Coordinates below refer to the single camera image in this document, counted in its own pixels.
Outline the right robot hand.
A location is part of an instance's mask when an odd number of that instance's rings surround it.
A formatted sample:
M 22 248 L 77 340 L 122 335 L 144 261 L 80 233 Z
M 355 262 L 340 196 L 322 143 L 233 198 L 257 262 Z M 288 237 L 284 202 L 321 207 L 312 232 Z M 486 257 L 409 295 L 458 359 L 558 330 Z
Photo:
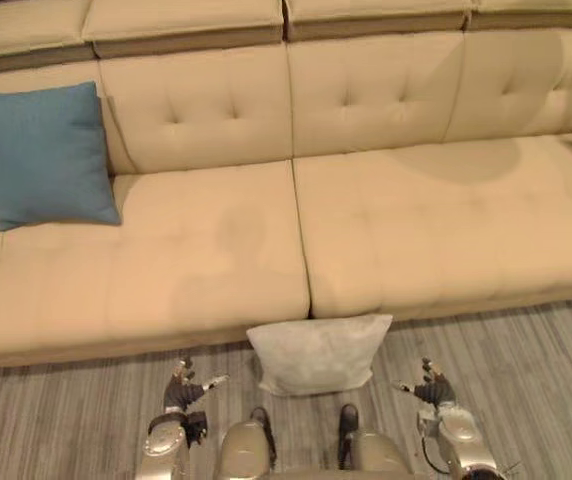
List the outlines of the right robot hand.
M 394 381 L 392 386 L 403 393 L 412 394 L 421 401 L 439 409 L 442 405 L 455 405 L 456 393 L 450 381 L 441 369 L 428 357 L 422 358 L 423 382 L 409 385 L 401 381 Z

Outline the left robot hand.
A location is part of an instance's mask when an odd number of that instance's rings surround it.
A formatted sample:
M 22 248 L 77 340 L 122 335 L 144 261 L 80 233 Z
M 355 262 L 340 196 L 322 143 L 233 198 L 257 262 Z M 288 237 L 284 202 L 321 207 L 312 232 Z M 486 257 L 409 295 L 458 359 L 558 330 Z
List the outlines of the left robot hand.
M 165 413 L 185 413 L 193 403 L 197 402 L 208 391 L 219 387 L 230 379 L 228 374 L 223 374 L 203 383 L 195 383 L 193 366 L 194 363 L 190 357 L 183 357 L 174 367 L 164 391 L 163 409 Z

